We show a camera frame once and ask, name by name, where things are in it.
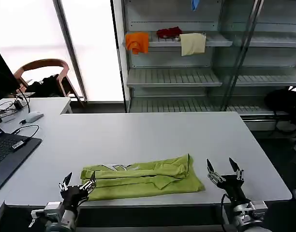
computer mouse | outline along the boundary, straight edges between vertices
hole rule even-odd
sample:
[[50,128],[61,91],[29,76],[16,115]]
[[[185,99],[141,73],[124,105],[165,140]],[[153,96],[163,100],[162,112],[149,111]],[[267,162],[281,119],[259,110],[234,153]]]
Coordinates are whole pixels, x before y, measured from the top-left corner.
[[35,122],[36,120],[38,120],[39,118],[43,117],[44,114],[41,111],[33,111],[28,113],[27,117],[25,120],[22,120],[20,123],[24,124],[26,122],[31,123],[31,122]]

robotic arm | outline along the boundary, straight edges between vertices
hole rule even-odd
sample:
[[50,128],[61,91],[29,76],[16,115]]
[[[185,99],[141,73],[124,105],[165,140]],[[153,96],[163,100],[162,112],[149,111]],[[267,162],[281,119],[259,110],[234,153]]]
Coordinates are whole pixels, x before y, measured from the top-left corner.
[[269,232],[269,230],[262,228],[263,217],[267,211],[265,202],[252,202],[245,197],[241,189],[244,183],[244,170],[241,170],[231,158],[230,164],[235,173],[219,175],[207,159],[207,176],[218,188],[226,191],[234,215],[233,224],[240,232]]
[[89,193],[95,187],[96,179],[92,177],[84,185],[68,186],[72,177],[70,173],[59,183],[60,194],[63,202],[48,202],[44,209],[33,210],[31,212],[31,227],[36,219],[42,218],[47,221],[46,232],[74,232],[75,221],[78,216],[78,206],[88,200]]
[[[267,210],[264,201],[252,202],[245,197],[241,186],[244,183],[244,170],[230,158],[230,164],[234,170],[232,175],[219,175],[214,171],[207,160],[208,178],[220,189],[226,191],[226,196],[231,201],[233,211],[233,224],[239,232],[269,232],[262,228],[263,217]],[[89,193],[96,185],[95,174],[84,185],[68,186],[72,177],[70,173],[59,183],[63,202],[48,202],[44,209],[31,212],[31,227],[38,218],[47,221],[46,232],[74,232],[75,221],[78,216],[78,206],[88,200]]]

wooden chair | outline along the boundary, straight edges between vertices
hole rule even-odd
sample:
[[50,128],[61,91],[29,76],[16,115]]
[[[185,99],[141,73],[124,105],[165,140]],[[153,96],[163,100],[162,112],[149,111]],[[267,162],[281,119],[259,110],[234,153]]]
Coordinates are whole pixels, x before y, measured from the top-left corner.
[[71,93],[74,94],[75,97],[77,98],[78,102],[80,102],[81,105],[84,106],[82,101],[80,100],[77,92],[75,91],[72,83],[70,82],[69,78],[67,77],[67,72],[69,71],[69,66],[67,65],[67,63],[65,61],[63,61],[61,59],[41,59],[41,60],[36,60],[36,61],[28,63],[28,64],[22,66],[20,69],[18,69],[14,73],[14,76],[15,76],[15,78],[17,79],[17,81],[20,84],[20,90],[22,92],[25,92],[25,90],[28,88],[27,82],[22,78],[22,74],[25,71],[39,69],[39,68],[48,67],[48,66],[58,66],[58,67],[63,68],[63,70],[57,76],[57,85],[58,85],[61,93],[65,97],[67,97]]

green shirt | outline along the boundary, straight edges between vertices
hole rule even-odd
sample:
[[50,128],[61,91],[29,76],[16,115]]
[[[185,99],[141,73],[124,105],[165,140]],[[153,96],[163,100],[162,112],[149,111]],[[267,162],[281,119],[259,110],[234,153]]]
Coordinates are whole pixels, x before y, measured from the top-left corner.
[[95,172],[96,188],[90,193],[89,201],[205,190],[192,163],[187,154],[175,159],[134,163],[125,168],[115,166],[117,171],[96,165],[83,168],[80,178],[85,183]]

orange cloth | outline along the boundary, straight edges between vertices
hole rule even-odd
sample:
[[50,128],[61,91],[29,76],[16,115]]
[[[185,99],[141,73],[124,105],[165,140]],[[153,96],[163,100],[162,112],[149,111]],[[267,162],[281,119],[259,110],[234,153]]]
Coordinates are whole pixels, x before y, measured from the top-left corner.
[[125,36],[125,43],[127,45],[127,50],[132,50],[135,55],[139,52],[148,53],[149,34],[144,32],[127,34]]

